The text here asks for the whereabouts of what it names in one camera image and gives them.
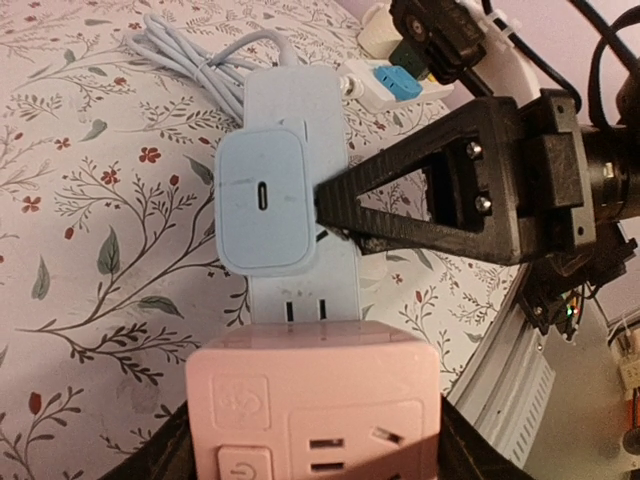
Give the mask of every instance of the pink wall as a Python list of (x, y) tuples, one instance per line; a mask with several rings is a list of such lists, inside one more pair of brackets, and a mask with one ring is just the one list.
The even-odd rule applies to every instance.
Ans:
[[(375, 3), (374, 0), (337, 0), (356, 17)], [(626, 9), (638, 5), (638, 0), (590, 0), (591, 4), (609, 22), (613, 22)], [(509, 18), (522, 23), (520, 35), (557, 70), (563, 73), (582, 93), (586, 103), (587, 78), (593, 49), (599, 36), (580, 14), (567, 2), (559, 0), (494, 0), (494, 7), (502, 8)], [(621, 35), (640, 55), (640, 27), (627, 29)], [(626, 78), (617, 60), (607, 52), (603, 61), (607, 81), (603, 83), (603, 99), (611, 122), (618, 119), (615, 95)], [(553, 83), (542, 78), (544, 86)], [(447, 104), (455, 108), (471, 97), (459, 87), (449, 97)], [(586, 108), (580, 114), (587, 123)], [(625, 223), (629, 236), (640, 241), (640, 219)], [(629, 265), (630, 273), (605, 287), (599, 299), (608, 317), (615, 317), (624, 310), (640, 306), (640, 258)]]

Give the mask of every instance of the floral tablecloth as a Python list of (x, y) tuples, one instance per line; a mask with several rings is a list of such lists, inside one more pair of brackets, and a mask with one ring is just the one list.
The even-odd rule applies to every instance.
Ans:
[[(188, 355), (249, 321), (212, 222), (213, 154), (235, 125), (127, 50), (151, 10), (212, 51), (266, 27), (303, 62), (360, 55), (357, 22), (329, 0), (0, 0), (2, 480), (98, 478), (184, 401)], [(446, 110), (345, 112), (356, 163)], [(426, 216), (419, 178), (367, 201)], [(430, 251), (366, 258), (364, 315), (435, 345), (446, 391), (514, 274)]]

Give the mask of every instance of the power button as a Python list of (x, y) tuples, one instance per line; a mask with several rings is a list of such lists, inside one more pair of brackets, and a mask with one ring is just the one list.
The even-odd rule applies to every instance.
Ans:
[(218, 450), (220, 480), (273, 480), (271, 453), (264, 447), (222, 447)]

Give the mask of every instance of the pink plug adapter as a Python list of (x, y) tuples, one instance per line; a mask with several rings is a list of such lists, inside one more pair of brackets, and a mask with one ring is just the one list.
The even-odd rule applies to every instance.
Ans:
[(199, 480), (428, 480), (437, 352), (385, 324), (242, 327), (187, 362)]

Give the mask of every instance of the gray floor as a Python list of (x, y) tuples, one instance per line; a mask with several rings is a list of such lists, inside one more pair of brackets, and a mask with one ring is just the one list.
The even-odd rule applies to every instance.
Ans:
[(636, 460), (622, 450), (628, 404), (594, 306), (585, 311), (574, 345), (555, 330), (546, 357), (556, 371), (551, 398), (525, 470), (536, 480), (619, 480)]

